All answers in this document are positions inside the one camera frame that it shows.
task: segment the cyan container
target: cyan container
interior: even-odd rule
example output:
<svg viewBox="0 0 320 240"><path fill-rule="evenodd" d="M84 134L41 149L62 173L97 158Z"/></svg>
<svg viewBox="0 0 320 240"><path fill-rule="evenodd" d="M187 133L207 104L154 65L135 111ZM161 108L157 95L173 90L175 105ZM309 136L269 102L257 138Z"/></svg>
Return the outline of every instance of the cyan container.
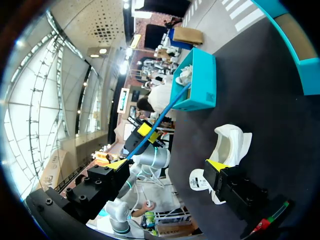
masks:
<svg viewBox="0 0 320 240"><path fill-rule="evenodd" d="M185 92L173 106L173 109L195 111L214 108L216 106L217 95L216 58L195 47L173 73L170 102L172 102L175 96L184 88L182 85L176 83L176 77L180 76L181 69L189 65L192 65L190 98L187 99L188 93Z"/></svg>

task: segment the white shirt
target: white shirt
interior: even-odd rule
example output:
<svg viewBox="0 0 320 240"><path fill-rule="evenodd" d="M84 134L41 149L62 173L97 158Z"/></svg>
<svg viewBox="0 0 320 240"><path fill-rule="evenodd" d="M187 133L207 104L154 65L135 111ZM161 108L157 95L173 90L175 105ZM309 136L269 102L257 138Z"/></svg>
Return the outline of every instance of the white shirt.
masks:
<svg viewBox="0 0 320 240"><path fill-rule="evenodd" d="M166 76L166 83L153 87L148 96L149 104L153 110L159 114L161 114L170 103L172 79L172 75ZM170 109L165 116L171 118L173 121L177 119L176 111L173 109Z"/></svg>

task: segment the dark hair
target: dark hair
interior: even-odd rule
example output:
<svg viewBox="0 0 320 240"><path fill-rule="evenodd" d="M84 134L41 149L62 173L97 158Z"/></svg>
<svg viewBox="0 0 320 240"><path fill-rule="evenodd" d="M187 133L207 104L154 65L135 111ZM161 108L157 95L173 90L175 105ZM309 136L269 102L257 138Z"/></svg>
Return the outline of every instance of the dark hair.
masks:
<svg viewBox="0 0 320 240"><path fill-rule="evenodd" d="M143 98L140 98L136 106L138 109L148 112L154 112L155 110L152 108L151 104L148 102L148 96L144 96Z"/></svg>
<svg viewBox="0 0 320 240"><path fill-rule="evenodd" d="M75 180L74 180L75 185L76 185L76 186L79 185L79 184L82 182L82 179L85 178L85 177L86 177L85 175L79 174L79 175L75 178Z"/></svg>

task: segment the sign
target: sign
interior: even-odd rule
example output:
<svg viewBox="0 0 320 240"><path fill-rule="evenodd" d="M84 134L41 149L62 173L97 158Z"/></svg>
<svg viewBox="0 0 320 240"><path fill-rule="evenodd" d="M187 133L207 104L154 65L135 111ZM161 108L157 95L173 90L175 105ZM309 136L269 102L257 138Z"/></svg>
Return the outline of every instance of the sign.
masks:
<svg viewBox="0 0 320 240"><path fill-rule="evenodd" d="M133 36L133 40L132 40L132 43L130 45L130 48L132 49L135 49L140 41L140 38L141 38L141 34L135 34Z"/></svg>
<svg viewBox="0 0 320 240"><path fill-rule="evenodd" d="M129 88L122 88L121 89L118 109L116 111L119 114L124 114L126 112L127 102L128 102L128 97L129 97L129 91L130 91Z"/></svg>

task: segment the black table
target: black table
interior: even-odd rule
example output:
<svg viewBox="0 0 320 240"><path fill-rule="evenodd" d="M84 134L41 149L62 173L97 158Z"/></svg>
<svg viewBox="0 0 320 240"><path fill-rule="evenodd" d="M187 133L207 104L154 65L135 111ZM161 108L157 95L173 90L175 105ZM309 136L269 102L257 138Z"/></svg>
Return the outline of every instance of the black table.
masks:
<svg viewBox="0 0 320 240"><path fill-rule="evenodd" d="M208 239L239 239L246 223L208 191L193 191L189 175L203 169L217 143L216 127L234 124L251 132L240 162L251 180L272 199L295 202L282 226L299 223L319 190L320 96L304 96L292 56L264 18L215 54L216 108L177 116L169 175Z"/></svg>

